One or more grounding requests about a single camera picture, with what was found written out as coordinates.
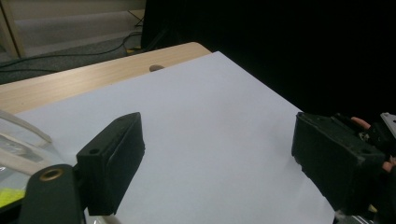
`wooden table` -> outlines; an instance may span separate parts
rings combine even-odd
[[[168,67],[209,53],[202,45],[192,42],[0,85],[0,109],[19,113],[144,75],[154,64]]]

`white sheet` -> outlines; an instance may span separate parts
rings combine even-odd
[[[18,114],[64,159],[113,119],[140,112],[146,155],[121,223],[331,224],[291,156],[294,105],[220,52]]]

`black background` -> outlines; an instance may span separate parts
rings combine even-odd
[[[392,1],[147,0],[142,47],[195,41],[304,112],[373,122],[396,114],[395,37]]]

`cable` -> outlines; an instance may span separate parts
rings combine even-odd
[[[140,21],[134,27],[143,26],[143,24],[140,24],[140,22],[143,22],[144,19],[145,17],[142,17],[142,19],[140,19]]]
[[[128,34],[126,37],[124,37],[124,38],[122,39],[122,43],[121,43],[118,47],[116,47],[116,48],[114,48],[114,49],[111,49],[111,50],[108,50],[108,51],[105,51],[105,52],[92,53],[92,54],[58,54],[58,55],[37,56],[37,57],[32,57],[32,58],[27,58],[27,59],[21,59],[21,60],[19,60],[19,61],[14,62],[14,63],[8,63],[8,64],[5,64],[5,65],[2,65],[2,66],[0,66],[0,69],[5,68],[5,67],[9,67],[9,66],[14,65],[14,64],[17,64],[17,63],[24,63],[24,62],[28,62],[28,61],[32,61],[32,60],[36,60],[36,59],[54,58],[54,57],[97,56],[97,55],[107,54],[107,53],[112,52],[112,51],[114,51],[114,50],[117,50],[117,49],[119,49],[119,48],[121,48],[121,47],[124,47],[124,49],[125,49],[125,51],[126,51],[126,50],[127,50],[127,48],[125,48],[125,43],[126,43],[126,41],[127,41],[131,36],[134,36],[134,35],[141,35],[141,34],[142,34],[142,32],[132,32],[132,33]],[[16,70],[0,71],[0,72],[10,72],[10,71],[16,71]]]

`finger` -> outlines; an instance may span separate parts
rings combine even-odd
[[[371,125],[369,123],[367,123],[364,119],[360,119],[360,118],[356,118],[356,117],[352,117],[350,119],[352,119],[354,122],[356,122],[361,127],[363,127],[363,129],[367,130],[371,127]]]
[[[388,173],[390,173],[390,171],[392,170],[392,168],[393,168],[393,164],[390,163],[390,162],[388,162],[388,161],[385,161],[385,162],[382,164],[382,169],[386,170]]]

